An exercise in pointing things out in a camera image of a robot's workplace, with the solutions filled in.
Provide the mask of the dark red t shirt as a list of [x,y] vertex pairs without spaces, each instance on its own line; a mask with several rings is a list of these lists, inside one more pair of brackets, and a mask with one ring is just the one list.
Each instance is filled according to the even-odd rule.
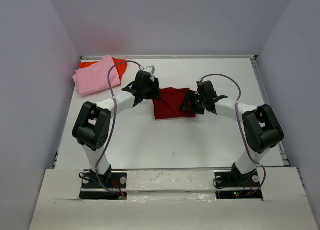
[[156,120],[195,118],[190,110],[181,110],[189,88],[162,88],[160,98],[153,99],[153,112]]

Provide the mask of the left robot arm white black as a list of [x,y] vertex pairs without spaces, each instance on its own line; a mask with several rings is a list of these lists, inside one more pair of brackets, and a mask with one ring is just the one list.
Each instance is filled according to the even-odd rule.
[[105,147],[111,141],[115,118],[121,112],[134,108],[144,100],[160,97],[159,80],[154,76],[154,66],[139,70],[135,80],[112,98],[99,103],[85,102],[75,125],[72,136],[80,144],[90,164],[90,174],[98,183],[107,184],[112,178],[112,167],[107,160]]

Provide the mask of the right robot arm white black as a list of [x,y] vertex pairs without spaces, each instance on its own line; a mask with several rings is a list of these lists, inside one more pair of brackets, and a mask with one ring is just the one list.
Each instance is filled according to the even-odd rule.
[[226,95],[217,95],[211,81],[198,82],[197,91],[188,90],[180,110],[203,115],[205,111],[237,122],[245,150],[223,180],[240,184],[253,176],[263,157],[283,139],[284,132],[268,104],[240,103]]

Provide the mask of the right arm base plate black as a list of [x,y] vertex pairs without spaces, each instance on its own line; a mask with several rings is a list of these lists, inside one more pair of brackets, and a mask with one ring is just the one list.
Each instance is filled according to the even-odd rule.
[[232,179],[230,171],[218,171],[214,173],[212,183],[216,188],[217,200],[263,199],[257,170],[249,173],[240,181]]

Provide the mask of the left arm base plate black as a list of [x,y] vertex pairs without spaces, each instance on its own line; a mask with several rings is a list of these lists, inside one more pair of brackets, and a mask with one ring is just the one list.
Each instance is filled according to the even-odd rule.
[[113,172],[109,181],[100,181],[107,188],[101,186],[95,173],[84,171],[79,173],[81,187],[79,198],[81,200],[106,200],[106,201],[125,201],[127,199],[127,173]]

